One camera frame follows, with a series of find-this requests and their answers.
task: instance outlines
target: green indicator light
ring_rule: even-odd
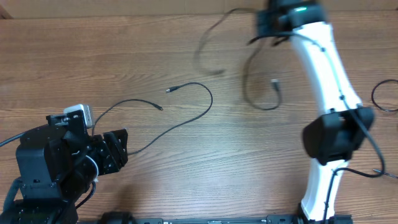
[[[301,12],[301,11],[306,11],[307,7],[298,7],[296,9],[294,9],[296,12]]]

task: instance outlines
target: black cable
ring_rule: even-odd
[[[128,100],[119,101],[119,102],[117,102],[115,105],[113,105],[113,106],[111,106],[109,109],[107,109],[104,113],[102,113],[102,114],[95,120],[94,126],[92,127],[92,130],[91,130],[91,135],[94,136],[94,130],[95,130],[95,127],[96,127],[96,125],[97,125],[97,122],[98,122],[104,115],[106,115],[107,112],[109,112],[109,111],[110,111],[111,109],[113,109],[115,106],[117,106],[117,105],[119,105],[119,104],[121,104],[121,103],[124,103],[124,102],[128,102],[128,101],[140,101],[140,102],[143,102],[143,103],[148,103],[148,104],[152,105],[153,107],[157,108],[158,110],[163,110],[163,108],[162,108],[161,106],[159,106],[159,105],[157,105],[157,104],[155,104],[155,103],[152,103],[152,102],[150,102],[150,101],[146,101],[146,100],[128,99]],[[83,149],[79,152],[79,154],[77,155],[77,158],[76,158],[75,161],[74,161],[74,164],[75,164],[74,166],[75,166],[75,167],[76,167],[79,163],[81,163],[81,162],[83,161],[83,159],[84,159],[84,158],[86,157],[86,155],[87,155],[87,152],[88,152],[88,148],[83,147]]]
[[[107,109],[104,113],[102,113],[102,114],[95,120],[93,129],[92,129],[92,131],[91,131],[91,135],[94,136],[94,129],[95,129],[95,126],[97,125],[97,122],[98,122],[104,115],[106,115],[107,112],[109,112],[109,111],[110,111],[111,109],[113,109],[115,106],[117,106],[117,105],[119,105],[119,104],[121,104],[121,103],[124,103],[124,102],[128,102],[128,101],[140,101],[140,102],[148,103],[148,104],[154,106],[154,107],[155,107],[156,109],[158,109],[158,110],[163,110],[163,108],[162,108],[161,106],[159,106],[159,105],[157,105],[157,104],[155,104],[155,103],[152,103],[152,102],[150,102],[150,101],[146,101],[146,100],[128,99],[128,100],[119,101],[119,102],[117,102],[115,105],[113,105],[113,106],[111,106],[109,109]]]
[[[78,205],[76,205],[76,209],[80,208],[84,203],[86,203],[88,201],[88,199],[90,199],[94,193],[95,193],[95,188],[96,188],[96,184],[95,181],[92,181],[91,183],[92,187],[91,187],[91,191],[89,192],[89,194],[86,196],[86,198],[84,198]]]
[[[372,90],[372,95],[371,95],[371,97],[372,97],[372,102],[373,102],[373,104],[374,104],[377,108],[379,108],[379,109],[382,110],[382,111],[385,111],[385,112],[397,112],[398,109],[395,109],[395,110],[385,109],[385,108],[379,106],[379,105],[376,103],[376,101],[374,100],[374,92],[376,91],[376,89],[377,89],[380,85],[385,84],[385,83],[387,83],[387,82],[395,82],[395,83],[398,83],[398,80],[384,80],[384,81],[379,82],[379,83],[373,88],[373,90]]]
[[[250,65],[251,65],[253,59],[261,51],[263,46],[264,46],[264,42],[260,42],[259,45],[256,47],[256,49],[254,49],[253,53],[250,55],[250,57],[246,60],[246,62],[244,64],[242,90],[243,90],[243,98],[250,106],[252,106],[255,109],[269,111],[269,110],[277,109],[282,104],[282,93],[280,92],[278,80],[271,80],[272,88],[275,90],[277,97],[278,97],[278,102],[275,106],[270,107],[270,108],[262,108],[262,107],[256,105],[255,103],[253,103],[248,96],[248,80],[249,80]]]
[[[287,41],[288,39],[289,39],[289,37],[282,37],[282,38],[280,38],[280,37],[275,37],[275,39],[274,39],[274,41],[272,42],[272,45],[271,45],[271,46],[277,47],[279,44],[281,44],[281,43]]]
[[[144,149],[148,148],[151,144],[153,144],[154,142],[156,142],[156,140],[158,140],[160,137],[162,137],[163,135],[165,135],[165,134],[168,133],[169,131],[171,131],[171,130],[173,130],[173,129],[179,127],[179,126],[182,126],[182,125],[184,125],[184,124],[187,124],[187,123],[190,123],[190,122],[192,122],[192,121],[195,121],[195,120],[201,118],[202,116],[204,116],[205,114],[207,114],[207,112],[210,110],[211,106],[213,105],[213,94],[211,94],[211,91],[210,91],[204,84],[201,84],[201,83],[198,83],[198,82],[189,82],[189,83],[186,83],[186,84],[183,84],[183,85],[180,85],[180,86],[173,86],[173,87],[170,87],[170,88],[166,91],[166,93],[171,93],[171,92],[173,92],[173,91],[175,91],[175,90],[178,90],[179,88],[182,88],[182,87],[187,86],[187,85],[200,85],[200,86],[202,86],[203,88],[205,88],[205,89],[209,92],[210,98],[211,98],[211,103],[210,103],[210,106],[207,108],[207,110],[206,110],[205,112],[203,112],[201,115],[196,116],[195,118],[192,118],[192,119],[190,119],[190,120],[188,120],[188,121],[186,121],[186,122],[182,122],[181,124],[178,124],[178,125],[176,125],[176,126],[174,126],[174,127],[169,128],[168,130],[166,130],[166,131],[163,132],[162,134],[158,135],[158,136],[157,136],[154,140],[152,140],[147,146],[143,147],[142,149],[140,149],[140,150],[138,150],[138,151],[128,153],[129,156],[130,156],[130,155],[137,154],[137,153],[139,153],[139,152],[142,152]]]
[[[345,104],[345,106],[346,106],[347,110],[349,111],[350,115],[353,117],[355,123],[362,130],[364,135],[367,137],[367,139],[369,140],[369,142],[373,146],[373,148],[374,148],[374,150],[375,150],[375,152],[376,152],[376,154],[377,154],[377,156],[378,156],[378,158],[380,160],[380,163],[381,163],[381,172],[378,173],[378,174],[367,174],[367,173],[364,173],[364,172],[360,172],[358,170],[345,168],[345,167],[337,168],[337,169],[335,169],[333,171],[332,176],[331,176],[331,180],[330,180],[330,183],[329,183],[328,193],[326,195],[325,209],[324,209],[324,212],[323,212],[322,224],[326,224],[326,216],[327,216],[328,208],[329,208],[331,188],[333,187],[333,181],[335,179],[335,176],[337,175],[337,172],[339,172],[341,170],[345,170],[345,171],[352,172],[354,174],[361,175],[363,177],[376,178],[376,177],[381,177],[382,175],[384,175],[385,170],[386,170],[386,163],[385,163],[384,157],[382,155],[382,152],[381,152],[379,146],[377,145],[377,143],[375,142],[375,140],[373,139],[373,137],[371,136],[369,131],[366,129],[366,127],[363,124],[363,122],[358,118],[356,113],[353,110],[351,110],[351,108],[348,106],[347,101],[345,99],[345,96],[343,94],[343,91],[341,89],[341,83],[340,83],[340,81],[338,79],[338,75],[337,75],[336,69],[333,66],[333,61],[332,61],[329,53],[326,51],[326,48],[322,47],[317,41],[315,41],[315,40],[313,40],[313,39],[311,39],[309,37],[306,37],[306,36],[304,36],[302,34],[295,33],[295,32],[280,32],[280,33],[277,33],[277,34],[274,34],[274,35],[264,35],[264,36],[255,37],[255,38],[251,39],[248,44],[252,44],[252,43],[254,43],[257,40],[260,40],[260,39],[263,39],[263,38],[266,38],[266,37],[291,37],[291,36],[297,36],[297,37],[300,37],[301,39],[310,41],[312,44],[315,44],[316,46],[318,46],[320,51],[325,54],[325,57],[328,59],[328,62],[330,64],[330,68],[333,71],[333,76],[334,76],[334,78],[336,80],[336,84],[338,86],[338,90],[339,90],[339,93],[340,93],[339,99],[343,100],[343,103]]]
[[[217,26],[219,26],[222,22],[224,22],[229,15],[231,15],[233,12],[236,11],[244,11],[244,12],[251,12],[251,13],[256,13],[257,10],[256,9],[251,9],[251,8],[236,8],[236,9],[232,9],[228,12],[226,12],[223,17],[216,22],[214,25],[212,25],[209,29],[207,29],[203,35],[200,37],[200,41],[199,41],[199,45],[198,48],[196,49],[194,56],[193,56],[193,65],[195,66],[195,68],[203,73],[206,73],[208,75],[220,75],[222,73],[225,72],[225,69],[219,69],[219,70],[207,70],[205,68],[202,67],[201,63],[200,63],[200,53],[203,50],[203,48],[205,47],[208,37],[211,33],[211,31],[213,29],[215,29]],[[243,98],[244,100],[251,105],[253,108],[255,109],[259,109],[259,110],[264,110],[264,111],[268,111],[268,110],[274,110],[277,109],[281,104],[282,104],[282,94],[280,92],[280,88],[279,88],[279,81],[278,80],[271,80],[271,84],[272,84],[272,88],[275,90],[275,92],[277,93],[277,97],[278,97],[278,101],[277,104],[273,107],[270,108],[261,108],[260,106],[254,104],[248,97],[248,93],[247,93],[247,82],[249,79],[249,72],[250,72],[250,65],[253,61],[253,59],[257,56],[257,54],[261,51],[262,49],[262,45],[263,44],[259,44],[258,48],[254,50],[254,52],[252,53],[252,55],[246,60],[244,69],[243,69],[243,82],[242,82],[242,88],[243,88]]]
[[[218,70],[209,70],[206,68],[203,68],[203,66],[200,63],[200,53],[203,50],[203,48],[205,47],[208,37],[211,33],[211,31],[216,28],[218,25],[220,25],[222,22],[225,21],[225,19],[227,19],[229,17],[229,15],[231,15],[233,12],[236,11],[243,11],[243,12],[252,12],[252,13],[256,13],[257,10],[255,9],[250,9],[250,8],[236,8],[236,9],[232,9],[228,12],[226,12],[223,17],[216,22],[214,25],[212,25],[209,29],[207,29],[203,35],[200,37],[199,40],[199,45],[198,48],[196,49],[195,53],[193,54],[193,66],[195,67],[196,70],[198,70],[199,72],[203,72],[207,75],[220,75],[222,73],[225,72],[225,69],[218,69]]]
[[[11,137],[11,138],[9,138],[9,139],[3,141],[3,142],[0,142],[0,147],[2,147],[2,146],[4,146],[4,145],[6,145],[6,144],[12,142],[13,140],[19,139],[19,138],[22,137],[24,134],[25,134],[25,133],[20,133],[20,134],[17,134],[16,136]]]
[[[3,211],[9,210],[14,205],[15,196],[17,195],[22,184],[22,179],[18,177],[12,182],[10,189],[6,195],[6,199],[4,199],[4,204],[2,206]]]

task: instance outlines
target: wood grain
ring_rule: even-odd
[[[309,158],[300,133],[317,117],[310,85],[289,44],[266,47],[255,60],[249,95],[262,106],[275,103],[269,84],[281,82],[283,105],[258,111],[242,98],[242,64],[255,46],[252,16],[232,15],[215,30],[203,66],[225,68],[220,76],[193,69],[201,34],[219,16],[140,16],[0,21],[0,139],[46,122],[48,114],[88,103],[98,116],[113,103],[142,98],[163,106],[126,103],[105,116],[97,133],[128,128],[128,150],[145,146],[167,128],[204,111],[206,90],[170,86],[202,82],[214,105],[202,119],[160,138],[129,158],[117,174],[99,178],[95,196],[79,209],[81,219],[128,210],[136,217],[262,217],[292,213],[304,195]],[[334,12],[336,44],[353,86],[371,106],[373,86],[398,74],[396,12]],[[398,106],[394,85],[377,98]],[[387,169],[398,174],[397,116],[376,111],[372,134]],[[0,205],[19,176],[17,142],[1,148]],[[368,142],[350,167],[371,172],[379,162]],[[397,180],[345,174],[336,212],[356,223],[395,223]]]
[[[397,9],[397,0],[319,0],[327,11]],[[222,14],[236,7],[264,9],[267,0],[0,0],[16,19],[90,16]]]

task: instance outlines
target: white robotic arm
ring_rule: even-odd
[[[309,37],[325,48],[322,52],[319,46],[300,36],[290,38],[310,80],[318,105],[318,115],[347,110],[346,105],[340,99],[341,91],[344,93],[350,109],[356,109],[362,105],[361,99],[349,83],[336,50],[332,26],[326,22],[316,22],[296,28],[293,32]],[[301,208],[308,220],[320,221],[323,219],[326,195],[333,171],[347,166],[348,161],[345,160],[331,161],[325,166],[321,165],[317,159],[311,160],[307,191],[301,201]],[[335,177],[327,219],[335,214],[334,202],[342,174],[343,172],[339,172],[339,176]]]
[[[301,211],[307,223],[329,220],[335,216],[334,202],[343,174],[334,171],[348,166],[353,151],[364,139],[358,122],[369,129],[373,112],[362,107],[349,83],[333,28],[316,1],[270,0],[268,10],[257,16],[257,31],[258,37],[250,43],[263,37],[289,38],[307,72],[318,118],[302,134],[304,148],[312,160]]]

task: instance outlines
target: white arm segment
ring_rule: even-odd
[[[358,105],[362,105],[361,99],[349,83],[336,50],[332,26],[326,22],[316,22],[296,28],[293,32],[315,40],[326,50],[326,52],[322,52],[319,46],[301,37],[292,36],[290,38],[293,48],[302,61],[310,80],[312,91],[318,104],[318,115],[331,113],[331,109],[336,112],[347,110],[343,101],[340,100],[341,93],[338,88],[338,82],[351,109],[356,109]],[[301,203],[302,210],[308,220],[320,221],[323,219],[332,173],[335,169],[346,166],[348,166],[348,162],[344,160],[329,162],[326,166],[319,164],[316,159],[311,160],[307,191]],[[335,177],[327,219],[335,214],[335,197],[342,175],[343,172],[340,171],[338,176]]]

